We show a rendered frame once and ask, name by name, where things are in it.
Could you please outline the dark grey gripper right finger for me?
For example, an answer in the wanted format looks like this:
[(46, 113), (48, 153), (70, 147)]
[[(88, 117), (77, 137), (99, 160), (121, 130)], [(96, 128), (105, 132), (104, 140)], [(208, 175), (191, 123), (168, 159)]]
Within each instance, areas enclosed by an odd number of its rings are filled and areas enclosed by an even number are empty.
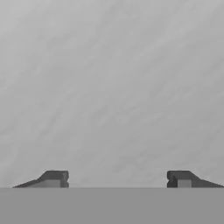
[(168, 188), (224, 188), (224, 185), (199, 178), (191, 171), (168, 171), (167, 179)]

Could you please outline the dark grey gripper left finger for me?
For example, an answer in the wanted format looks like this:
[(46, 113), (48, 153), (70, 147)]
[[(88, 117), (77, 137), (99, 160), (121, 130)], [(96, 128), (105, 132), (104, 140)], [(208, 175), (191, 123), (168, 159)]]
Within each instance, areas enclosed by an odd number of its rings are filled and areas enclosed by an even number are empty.
[(56, 187), (56, 188), (68, 188), (69, 183), (68, 171), (45, 171), (39, 178), (28, 181), (26, 183), (16, 185), (16, 188), (26, 187)]

